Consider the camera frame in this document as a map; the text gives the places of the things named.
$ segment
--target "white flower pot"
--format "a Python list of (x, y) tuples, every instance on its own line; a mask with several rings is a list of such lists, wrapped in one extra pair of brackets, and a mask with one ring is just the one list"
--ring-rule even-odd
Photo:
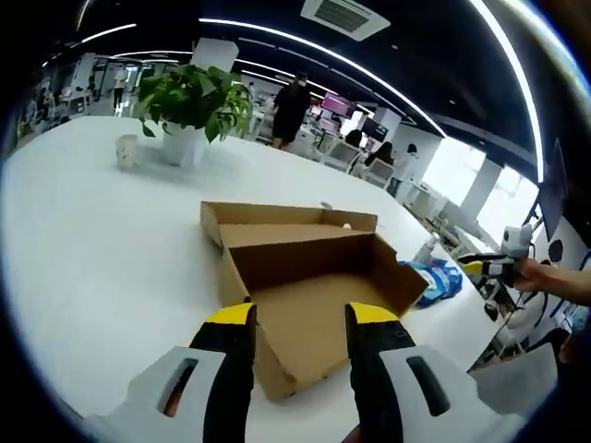
[(181, 129), (176, 123), (168, 123), (166, 131), (163, 138), (163, 156), (166, 162), (187, 168), (197, 166), (209, 144), (205, 131), (193, 126)]

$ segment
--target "office desk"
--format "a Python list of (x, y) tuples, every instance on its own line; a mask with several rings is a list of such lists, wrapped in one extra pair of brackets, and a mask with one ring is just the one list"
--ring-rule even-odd
[[(373, 212), (399, 259), (411, 259), (428, 238), (383, 189), (239, 138), (214, 142), (191, 175), (122, 173), (115, 167), (122, 134), (141, 137), (140, 123), (81, 117), (35, 138), (5, 168), (8, 300), (34, 364), (82, 415), (110, 412), (132, 377), (190, 340), (220, 307), (220, 251), (199, 228), (201, 200)], [(466, 284), (403, 323), (417, 343), (467, 370), (497, 329), (483, 303)], [(247, 440), (340, 441), (357, 423), (343, 368), (281, 403), (255, 386)]]

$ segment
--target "open cardboard box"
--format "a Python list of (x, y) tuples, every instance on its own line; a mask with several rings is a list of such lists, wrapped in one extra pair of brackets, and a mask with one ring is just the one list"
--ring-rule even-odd
[[(201, 223), (225, 246), (222, 304), (250, 297), (258, 307), (255, 374), (271, 400), (346, 364), (345, 304), (379, 305), (401, 316), (427, 287), (373, 233), (375, 216), (259, 205), (232, 212), (225, 205), (234, 206), (204, 203)], [(357, 230), (340, 227), (345, 222)]]

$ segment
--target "human hand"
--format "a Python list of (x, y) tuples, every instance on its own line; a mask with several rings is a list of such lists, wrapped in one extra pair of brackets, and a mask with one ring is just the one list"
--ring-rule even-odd
[(517, 291), (545, 291), (544, 286), (547, 283), (548, 275), (552, 270), (551, 266), (538, 263), (532, 258), (526, 258), (515, 263), (515, 267), (521, 274), (521, 277), (517, 278), (513, 284), (513, 287)]

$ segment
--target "blue plastic bag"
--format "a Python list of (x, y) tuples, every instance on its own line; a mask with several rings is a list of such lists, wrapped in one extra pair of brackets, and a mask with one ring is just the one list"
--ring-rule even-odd
[(431, 306), (439, 300), (452, 298), (462, 289), (462, 272), (455, 266), (446, 266), (447, 261), (433, 259), (429, 266), (413, 262), (401, 262), (413, 267), (428, 283), (428, 288), (416, 302), (419, 307)]

